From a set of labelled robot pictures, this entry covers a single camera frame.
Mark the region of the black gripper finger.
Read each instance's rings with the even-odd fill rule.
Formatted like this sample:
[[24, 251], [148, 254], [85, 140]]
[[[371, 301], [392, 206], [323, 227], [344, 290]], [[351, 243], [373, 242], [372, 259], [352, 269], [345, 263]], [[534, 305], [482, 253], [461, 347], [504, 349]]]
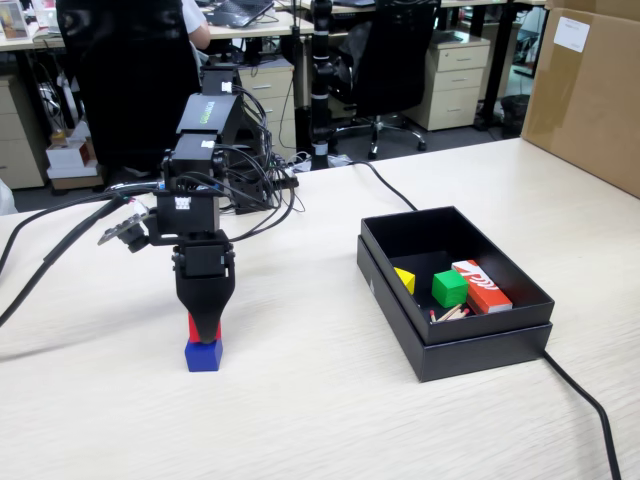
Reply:
[[200, 343], [217, 339], [221, 316], [235, 289], [235, 276], [176, 277], [178, 299], [193, 319]]

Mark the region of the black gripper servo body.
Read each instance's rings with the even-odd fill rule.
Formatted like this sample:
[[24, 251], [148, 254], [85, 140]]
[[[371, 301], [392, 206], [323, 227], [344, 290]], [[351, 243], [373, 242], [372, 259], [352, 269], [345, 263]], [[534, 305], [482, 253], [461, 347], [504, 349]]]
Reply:
[[180, 276], [229, 276], [234, 269], [227, 245], [176, 246], [172, 259]]

